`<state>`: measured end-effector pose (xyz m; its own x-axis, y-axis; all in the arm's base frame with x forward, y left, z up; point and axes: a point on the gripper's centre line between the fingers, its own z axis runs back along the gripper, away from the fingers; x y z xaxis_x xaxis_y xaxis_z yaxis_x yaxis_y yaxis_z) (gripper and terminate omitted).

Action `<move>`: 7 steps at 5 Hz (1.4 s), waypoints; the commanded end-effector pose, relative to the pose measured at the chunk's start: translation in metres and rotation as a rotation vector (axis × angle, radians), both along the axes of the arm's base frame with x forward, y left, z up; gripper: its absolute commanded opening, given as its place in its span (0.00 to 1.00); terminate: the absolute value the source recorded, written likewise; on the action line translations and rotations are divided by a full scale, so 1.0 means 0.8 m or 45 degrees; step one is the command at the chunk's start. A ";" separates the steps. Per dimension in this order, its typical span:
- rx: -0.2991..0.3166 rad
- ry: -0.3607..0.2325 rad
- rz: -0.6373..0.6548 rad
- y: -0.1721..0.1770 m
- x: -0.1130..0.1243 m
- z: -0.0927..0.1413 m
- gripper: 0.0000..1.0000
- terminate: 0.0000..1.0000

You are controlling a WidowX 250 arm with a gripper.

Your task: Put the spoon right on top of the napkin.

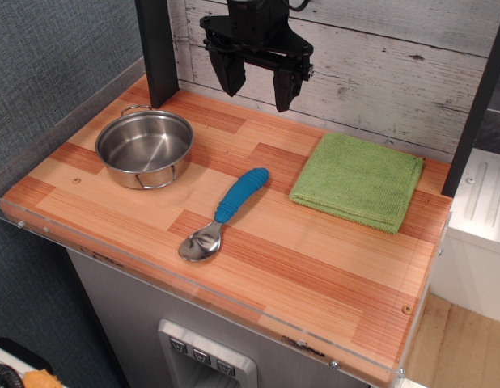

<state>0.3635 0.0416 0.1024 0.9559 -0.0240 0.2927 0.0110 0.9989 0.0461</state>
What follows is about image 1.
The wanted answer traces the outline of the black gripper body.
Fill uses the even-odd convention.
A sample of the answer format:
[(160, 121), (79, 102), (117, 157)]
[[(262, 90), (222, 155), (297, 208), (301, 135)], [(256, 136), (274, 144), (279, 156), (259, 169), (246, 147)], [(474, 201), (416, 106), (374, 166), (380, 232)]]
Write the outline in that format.
[(313, 46), (293, 32), (290, 12), (303, 11), (308, 1), (292, 5), (288, 1), (228, 1), (227, 15), (201, 18), (205, 48), (212, 44), (223, 52), (234, 53), (246, 64), (275, 71), (281, 65), (294, 65), (307, 81), (312, 75), (310, 56)]

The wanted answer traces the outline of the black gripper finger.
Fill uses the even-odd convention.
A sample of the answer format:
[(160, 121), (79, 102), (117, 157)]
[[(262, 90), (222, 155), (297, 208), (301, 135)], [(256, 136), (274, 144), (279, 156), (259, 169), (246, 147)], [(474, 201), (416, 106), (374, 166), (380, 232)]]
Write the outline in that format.
[(303, 84), (302, 72), (294, 65), (281, 65), (273, 72), (276, 109), (285, 112), (297, 97)]
[(208, 46), (210, 62), (220, 86), (230, 97), (236, 95), (246, 81), (244, 61), (234, 53)]

